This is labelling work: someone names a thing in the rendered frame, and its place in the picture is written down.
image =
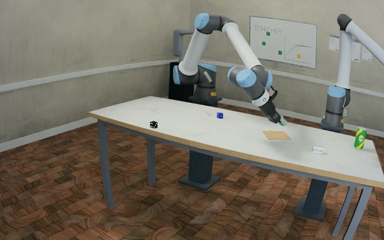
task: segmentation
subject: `wooden floor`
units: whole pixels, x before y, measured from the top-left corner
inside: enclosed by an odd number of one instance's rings
[[[220,104],[259,115],[259,111]],[[318,124],[287,117],[289,123]],[[208,191],[178,184],[189,152],[156,143],[148,186],[146,139],[107,128],[115,207],[105,204],[97,124],[0,153],[2,240],[331,240],[347,187],[329,183],[324,221],[293,216],[310,179],[214,159],[221,181]],[[384,139],[374,141],[384,163]],[[354,239],[384,239],[384,190],[374,188]]]

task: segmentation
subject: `white cube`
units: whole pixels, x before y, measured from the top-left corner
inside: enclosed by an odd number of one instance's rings
[[[314,154],[323,154],[323,152],[324,152],[324,147],[323,147],[323,146],[313,145],[312,152],[313,152]]]

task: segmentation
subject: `cardboard square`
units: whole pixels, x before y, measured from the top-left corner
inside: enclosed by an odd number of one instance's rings
[[[269,140],[291,140],[285,131],[262,131]]]

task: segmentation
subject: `beige wall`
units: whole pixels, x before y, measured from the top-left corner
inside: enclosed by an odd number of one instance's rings
[[[347,14],[373,40],[384,48],[384,1],[382,0],[193,0],[191,1],[190,28],[199,13],[226,16],[234,20],[245,39],[249,41],[250,16],[285,19],[317,25],[316,69],[272,63],[261,60],[265,68],[331,82],[337,81],[339,53],[328,50],[329,35],[340,35],[337,17]],[[243,64],[229,39],[221,32],[214,32],[202,56],[203,60]],[[227,81],[228,68],[219,67],[217,91],[223,98],[249,102],[245,93],[234,89]],[[350,85],[384,93],[382,75],[384,66],[377,60],[352,62]],[[273,86],[279,94],[274,100],[277,108],[322,117],[327,102],[328,87],[302,80],[274,76]],[[352,92],[352,102],[346,108],[345,123],[384,131],[384,99]]]
[[[102,67],[175,59],[187,0],[0,0],[0,85]],[[0,143],[168,94],[167,65],[0,92]]]

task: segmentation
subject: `whiteboard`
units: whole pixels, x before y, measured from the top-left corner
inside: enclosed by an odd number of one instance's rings
[[[317,25],[251,16],[249,45],[259,59],[315,69]]]

